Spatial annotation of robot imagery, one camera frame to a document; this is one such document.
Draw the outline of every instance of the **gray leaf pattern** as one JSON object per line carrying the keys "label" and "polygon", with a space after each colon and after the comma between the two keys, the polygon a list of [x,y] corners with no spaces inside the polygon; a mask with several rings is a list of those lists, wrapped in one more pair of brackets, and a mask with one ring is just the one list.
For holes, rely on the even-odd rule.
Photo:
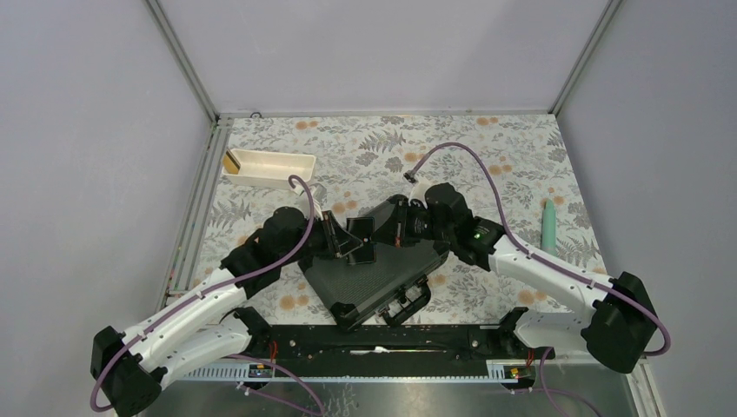
{"label": "gray leaf pattern", "polygon": [[[552,116],[351,116],[236,119],[229,148],[260,149],[317,156],[311,187],[324,209],[336,218],[364,215],[393,194],[411,190],[402,178],[435,145],[462,142],[484,161],[501,191],[510,226],[522,239],[540,245],[545,200],[557,207],[558,254],[583,268],[603,271],[601,253],[570,167],[565,144]],[[483,173],[460,149],[443,149],[420,175],[450,182],[476,215],[499,221]],[[230,250],[261,227],[275,209],[294,206],[287,190],[217,182],[208,213],[194,282],[203,279]],[[428,278],[433,297],[413,323],[497,321],[523,305],[540,311],[566,307],[516,279],[494,275],[459,262],[454,256]],[[292,264],[281,279],[248,301],[274,324],[329,324],[329,311]],[[369,324],[382,324],[372,318]]]}

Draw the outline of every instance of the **purple cable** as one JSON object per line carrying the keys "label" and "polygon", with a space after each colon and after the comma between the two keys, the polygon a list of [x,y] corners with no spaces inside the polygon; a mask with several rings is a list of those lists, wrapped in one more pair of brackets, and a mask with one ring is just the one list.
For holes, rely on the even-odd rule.
{"label": "purple cable", "polygon": [[620,300],[626,302],[627,304],[629,304],[630,306],[632,306],[634,309],[636,309],[637,311],[639,311],[640,313],[642,313],[645,317],[647,317],[648,320],[650,320],[651,322],[653,322],[655,324],[655,326],[658,327],[658,329],[661,331],[661,333],[663,335],[663,346],[660,349],[658,349],[658,350],[656,350],[654,352],[645,352],[645,354],[647,354],[648,356],[658,356],[658,355],[661,355],[661,354],[665,354],[670,349],[670,345],[671,345],[670,333],[667,331],[667,329],[666,329],[665,325],[662,323],[662,321],[660,319],[658,319],[658,317],[655,314],[653,314],[650,310],[648,310],[647,308],[644,308],[637,301],[635,301],[635,300],[627,297],[623,293],[621,293],[621,292],[619,292],[619,291],[617,291],[617,290],[615,290],[613,288],[609,288],[609,287],[607,287],[605,285],[600,284],[599,282],[594,282],[592,280],[589,280],[589,279],[587,279],[587,278],[585,278],[585,277],[583,277],[581,275],[576,274],[575,272],[568,271],[567,269],[565,269],[565,268],[563,268],[563,267],[561,267],[559,265],[556,265],[555,263],[553,263],[551,261],[548,261],[547,259],[542,258],[542,257],[538,256],[537,254],[530,254],[529,253],[529,249],[525,248],[524,245],[522,245],[519,241],[517,241],[517,239],[515,238],[515,236],[512,234],[512,229],[509,227],[509,224],[507,223],[507,218],[505,217],[504,210],[503,210],[503,208],[501,206],[501,198],[500,198],[500,195],[499,195],[499,191],[496,189],[496,185],[494,184],[494,180],[491,178],[491,175],[489,174],[488,170],[484,166],[483,161],[481,160],[481,158],[471,148],[469,148],[468,146],[466,146],[466,145],[464,145],[462,143],[458,143],[458,142],[446,142],[446,143],[442,143],[442,144],[440,144],[440,145],[432,148],[425,156],[422,157],[422,159],[408,173],[410,175],[414,176],[417,173],[417,171],[420,169],[420,167],[422,165],[424,165],[424,163],[429,159],[429,157],[431,155],[433,155],[437,150],[443,149],[443,148],[447,148],[447,147],[451,147],[451,146],[455,146],[455,147],[458,147],[458,148],[461,148],[461,149],[466,150],[469,154],[471,154],[472,157],[474,157],[474,159],[476,160],[476,162],[478,162],[479,167],[481,167],[481,171],[483,171],[484,175],[486,175],[486,179],[488,180],[488,184],[491,186],[491,190],[494,192],[494,198],[496,199],[496,207],[499,209],[499,218],[501,219],[501,225],[504,227],[504,231],[507,233],[507,237],[509,238],[509,240],[512,242],[513,245],[515,245],[523,254],[529,256],[532,259],[535,259],[539,263],[541,263],[541,264],[543,264],[543,265],[545,265],[545,266],[547,266],[547,267],[549,267],[549,268],[551,268],[551,269],[553,269],[553,270],[555,270],[555,271],[557,271],[557,272],[559,272],[559,273],[561,273],[561,274],[563,274],[565,276],[568,276],[570,278],[573,278],[573,279],[577,280],[578,282],[581,282],[583,284],[586,284],[587,286],[591,286],[591,287],[600,289],[600,290],[602,290],[602,291],[604,291],[604,292],[606,292],[608,294],[614,295],[615,297],[617,297]]}
{"label": "purple cable", "polygon": [[[266,272],[269,272],[270,270],[272,270],[274,268],[279,268],[289,258],[291,258],[294,254],[296,254],[299,249],[302,248],[302,245],[304,245],[304,242],[306,242],[307,241],[307,238],[309,237],[309,231],[312,230],[312,224],[315,221],[315,204],[314,204],[314,201],[313,201],[313,198],[312,198],[312,193],[309,191],[309,186],[307,185],[307,183],[302,178],[300,178],[297,175],[290,175],[289,176],[289,185],[291,185],[293,189],[296,188],[295,181],[297,181],[297,182],[300,183],[300,185],[304,189],[305,194],[307,194],[307,199],[309,201],[309,219],[307,220],[307,229],[305,230],[304,235],[302,235],[302,239],[300,239],[300,241],[296,244],[296,246],[294,246],[294,248],[292,248],[292,250],[289,251],[288,254],[286,254],[285,256],[283,256],[278,261],[276,261],[276,262],[274,262],[274,263],[272,263],[270,265],[267,265],[266,267],[263,267],[261,269],[258,269],[258,270],[254,271],[254,272],[249,272],[249,273],[247,273],[245,275],[241,275],[241,276],[238,276],[238,277],[233,278],[231,280],[223,281],[223,282],[220,282],[218,284],[214,284],[214,285],[212,285],[210,287],[207,287],[207,288],[205,288],[202,291],[202,296],[205,296],[205,295],[207,295],[207,294],[211,293],[212,291],[215,291],[215,290],[217,290],[219,288],[226,287],[226,286],[228,286],[230,284],[234,284],[234,283],[239,282],[239,281],[245,281],[245,280],[251,279],[251,278],[253,278],[255,276],[258,276],[258,275],[264,274]],[[197,295],[193,295],[189,299],[183,301],[181,304],[177,304],[176,307],[173,307],[168,313],[162,315],[158,320],[154,321],[153,323],[151,323],[150,326],[148,326],[147,328],[145,328],[143,330],[143,335],[146,335],[146,334],[151,333],[154,330],[154,328],[156,328],[157,326],[159,326],[160,324],[162,324],[163,322],[165,322],[166,320],[168,320],[172,315],[174,315],[174,314],[182,311],[182,309],[184,309],[189,304],[191,304],[191,303],[193,303],[193,302],[195,302],[197,300],[200,300],[200,297],[198,297]],[[113,357],[110,359],[110,361],[108,362],[108,364],[105,365],[105,367],[103,368],[103,371],[100,373],[100,376],[97,377],[97,380],[95,381],[95,386],[92,388],[92,394],[90,395],[90,408],[92,408],[92,411],[95,411],[96,413],[102,413],[102,412],[108,411],[111,408],[113,408],[112,404],[110,404],[108,406],[103,406],[103,407],[98,406],[97,405],[97,394],[100,392],[100,387],[103,385],[103,381],[105,381],[105,378],[108,376],[108,374],[110,373],[110,370],[113,368],[113,366],[120,360],[120,358],[126,352],[128,352],[130,350],[130,348],[132,348],[141,339],[142,339],[142,336],[140,334],[137,335],[136,337],[134,337],[133,339],[131,339],[128,343],[126,343],[125,346],[123,346],[122,349],[120,349],[119,351],[117,351],[117,353],[114,354]]]}
{"label": "purple cable", "polygon": [[[564,391],[562,389],[555,389],[555,388],[548,388],[548,391],[551,394],[564,395],[564,396],[566,396],[568,398],[572,398],[574,400],[578,400],[578,401],[586,404],[589,408],[591,408],[591,411],[593,411],[594,414],[596,414],[597,417],[604,417],[604,414],[602,414],[601,411],[599,411],[599,408],[596,408],[596,406],[594,404],[592,404],[591,401],[587,400],[586,398],[584,398],[584,397],[582,397],[582,396],[580,396],[580,395],[578,395],[576,393],[572,393],[570,391]],[[528,389],[513,389],[513,390],[510,390],[510,391],[495,391],[494,394],[496,394],[496,393],[507,393],[507,392],[511,392],[511,393],[514,393],[514,394],[538,394],[538,393],[543,393],[544,391],[541,388],[534,388],[532,390],[528,390]]]}
{"label": "purple cable", "polygon": [[551,395],[550,390],[548,389],[548,384],[545,383],[545,360],[547,359],[548,355],[550,354],[550,351],[552,351],[552,347],[548,347],[545,349],[545,353],[542,354],[542,357],[540,358],[540,383],[542,384],[542,391],[545,393],[545,395],[548,397],[548,400],[550,401],[550,404],[553,404],[553,407],[555,407],[556,410],[558,410],[558,413],[561,415],[568,417],[568,413],[563,411],[561,406],[559,406],[555,400],[553,400],[553,395]]}
{"label": "purple cable", "polygon": [[315,391],[313,391],[312,388],[309,387],[309,385],[307,385],[297,375],[293,374],[287,368],[282,367],[280,365],[276,365],[273,362],[263,361],[263,360],[257,359],[257,358],[252,358],[252,357],[246,356],[244,354],[232,354],[232,355],[230,355],[228,357],[229,358],[232,358],[232,359],[240,359],[240,360],[244,360],[244,361],[251,361],[251,362],[261,363],[263,365],[266,365],[267,367],[272,367],[273,369],[278,369],[278,370],[284,372],[285,374],[289,375],[289,378],[295,380],[295,382],[298,383],[301,387],[303,387],[304,390],[307,391],[307,394],[309,394],[309,396],[312,397],[313,400],[315,400],[315,403],[317,403],[317,406],[320,408],[320,413],[317,413],[317,412],[312,411],[312,410],[308,410],[307,408],[302,407],[302,406],[298,406],[294,402],[291,402],[291,401],[288,401],[288,400],[284,400],[283,398],[279,398],[279,397],[276,397],[276,396],[271,395],[271,394],[262,393],[261,391],[256,390],[256,389],[248,389],[246,387],[240,387],[240,389],[242,389],[243,391],[246,391],[246,393],[260,395],[260,396],[262,396],[264,398],[268,398],[268,399],[274,400],[276,402],[281,402],[285,406],[292,407],[295,410],[299,410],[299,411],[301,411],[303,413],[307,413],[309,415],[317,415],[317,416],[325,415],[325,406],[322,404],[322,401],[320,401],[320,398],[317,397],[317,394],[315,394]]}

